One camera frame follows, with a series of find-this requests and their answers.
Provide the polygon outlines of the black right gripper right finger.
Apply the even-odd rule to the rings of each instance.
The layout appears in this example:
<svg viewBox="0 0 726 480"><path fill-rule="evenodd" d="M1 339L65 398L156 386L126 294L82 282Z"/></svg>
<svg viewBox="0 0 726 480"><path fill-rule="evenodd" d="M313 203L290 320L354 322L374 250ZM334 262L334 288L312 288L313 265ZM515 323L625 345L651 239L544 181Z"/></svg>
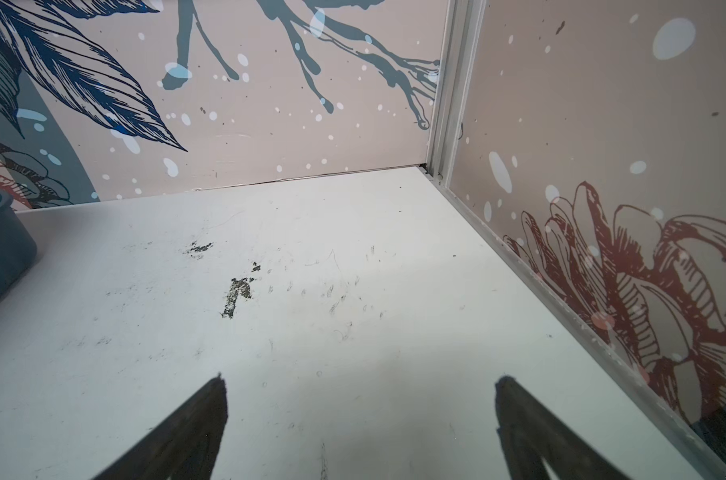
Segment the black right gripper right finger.
<svg viewBox="0 0 726 480"><path fill-rule="evenodd" d="M495 389L497 434L512 479L627 477L513 377L501 377Z"/></svg>

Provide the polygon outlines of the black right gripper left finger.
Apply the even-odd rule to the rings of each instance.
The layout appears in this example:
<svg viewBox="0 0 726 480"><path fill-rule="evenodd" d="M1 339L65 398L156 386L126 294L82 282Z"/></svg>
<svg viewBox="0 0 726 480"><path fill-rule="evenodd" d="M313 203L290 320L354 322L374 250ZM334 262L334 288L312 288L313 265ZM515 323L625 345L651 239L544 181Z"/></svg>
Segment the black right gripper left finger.
<svg viewBox="0 0 726 480"><path fill-rule="evenodd" d="M209 479L228 420L225 380L214 377L99 479Z"/></svg>

